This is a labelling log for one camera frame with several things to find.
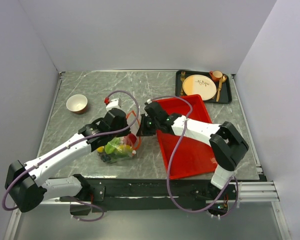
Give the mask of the green leaf vegetable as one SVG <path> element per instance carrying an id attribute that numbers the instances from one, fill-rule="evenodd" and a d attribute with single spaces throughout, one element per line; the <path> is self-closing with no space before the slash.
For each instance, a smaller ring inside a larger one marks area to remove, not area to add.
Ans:
<path id="1" fill-rule="evenodd" d="M 104 147 L 104 151 L 107 155 L 113 154 L 119 147 L 120 140 L 113 139 L 112 141 L 108 142 Z"/>

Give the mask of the red apple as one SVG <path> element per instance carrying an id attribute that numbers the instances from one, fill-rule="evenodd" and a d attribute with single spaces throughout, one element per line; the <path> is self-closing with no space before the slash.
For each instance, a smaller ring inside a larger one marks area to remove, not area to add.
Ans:
<path id="1" fill-rule="evenodd" d="M 130 133 L 127 136 L 125 136 L 124 139 L 125 143 L 129 146 L 134 146 L 137 142 L 137 137 L 133 133 Z"/>

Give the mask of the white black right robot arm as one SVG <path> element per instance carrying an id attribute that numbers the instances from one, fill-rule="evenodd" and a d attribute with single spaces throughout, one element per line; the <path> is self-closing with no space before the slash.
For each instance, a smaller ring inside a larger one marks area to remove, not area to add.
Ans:
<path id="1" fill-rule="evenodd" d="M 145 114 L 141 115 L 138 137 L 153 136 L 156 131 L 179 139 L 172 151 L 167 167 L 167 179 L 170 179 L 172 161 L 181 141 L 192 139 L 211 147 L 217 167 L 211 178 L 209 195 L 214 199 L 222 198 L 226 185 L 232 179 L 239 162 L 244 158 L 249 146 L 236 127 L 225 121 L 223 124 L 206 123 L 179 113 L 168 114 L 157 101 L 145 104 Z"/>

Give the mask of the clear zip bag orange zipper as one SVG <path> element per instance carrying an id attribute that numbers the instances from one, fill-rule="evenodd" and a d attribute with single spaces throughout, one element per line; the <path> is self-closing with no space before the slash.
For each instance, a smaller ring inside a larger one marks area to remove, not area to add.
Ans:
<path id="1" fill-rule="evenodd" d="M 97 151 L 98 157 L 106 164 L 113 164 L 122 160 L 133 158 L 137 154 L 137 150 L 141 145 L 141 137 L 137 136 L 140 127 L 140 115 L 134 110 L 126 115 L 128 124 L 137 117 L 136 122 L 130 127 L 130 133 L 126 136 L 115 137 L 106 145 L 99 147 Z"/>

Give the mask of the black grape bunch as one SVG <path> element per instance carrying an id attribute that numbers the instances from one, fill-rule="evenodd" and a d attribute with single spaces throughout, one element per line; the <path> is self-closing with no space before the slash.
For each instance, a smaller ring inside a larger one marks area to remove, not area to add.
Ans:
<path id="1" fill-rule="evenodd" d="M 110 163 L 112 161 L 112 158 L 109 154 L 106 153 L 100 153 L 99 154 L 100 159 L 104 162 L 104 163 Z"/>

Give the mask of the yellow mango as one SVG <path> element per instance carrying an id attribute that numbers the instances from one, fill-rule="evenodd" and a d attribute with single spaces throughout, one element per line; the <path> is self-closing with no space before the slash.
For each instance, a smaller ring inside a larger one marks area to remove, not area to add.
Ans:
<path id="1" fill-rule="evenodd" d="M 115 155 L 126 157 L 126 156 L 132 156 L 134 154 L 134 149 L 127 144 L 119 145 L 118 149 L 114 151 Z"/>

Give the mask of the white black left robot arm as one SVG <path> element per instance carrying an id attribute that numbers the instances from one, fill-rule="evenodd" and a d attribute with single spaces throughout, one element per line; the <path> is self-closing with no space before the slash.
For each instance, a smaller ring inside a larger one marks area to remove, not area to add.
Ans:
<path id="1" fill-rule="evenodd" d="M 118 108 L 108 110 L 104 117 L 84 125 L 50 152 L 24 164 L 18 160 L 10 164 L 5 189 L 22 213 L 52 198 L 74 197 L 83 201 L 90 197 L 93 189 L 81 174 L 56 179 L 52 176 L 72 161 L 105 146 L 113 138 L 129 133 L 126 113 Z"/>

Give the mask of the green orange fruit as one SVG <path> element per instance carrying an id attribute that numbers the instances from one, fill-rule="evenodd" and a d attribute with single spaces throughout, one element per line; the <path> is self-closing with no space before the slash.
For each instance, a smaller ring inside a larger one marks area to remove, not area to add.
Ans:
<path id="1" fill-rule="evenodd" d="M 104 147 L 104 146 L 98 147 L 98 148 L 96 149 L 96 151 L 97 151 L 99 154 L 103 154 L 103 153 L 105 153 L 105 147 Z"/>

